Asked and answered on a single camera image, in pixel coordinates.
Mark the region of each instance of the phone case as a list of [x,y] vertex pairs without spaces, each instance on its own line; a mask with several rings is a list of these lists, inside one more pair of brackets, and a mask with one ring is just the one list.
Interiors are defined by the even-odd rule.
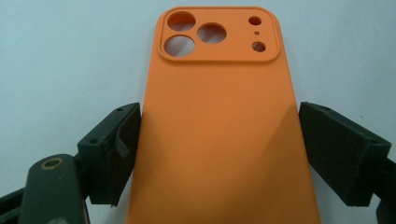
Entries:
[[[174,37],[193,49],[172,51]],[[163,13],[126,223],[319,222],[276,17],[260,7]]]

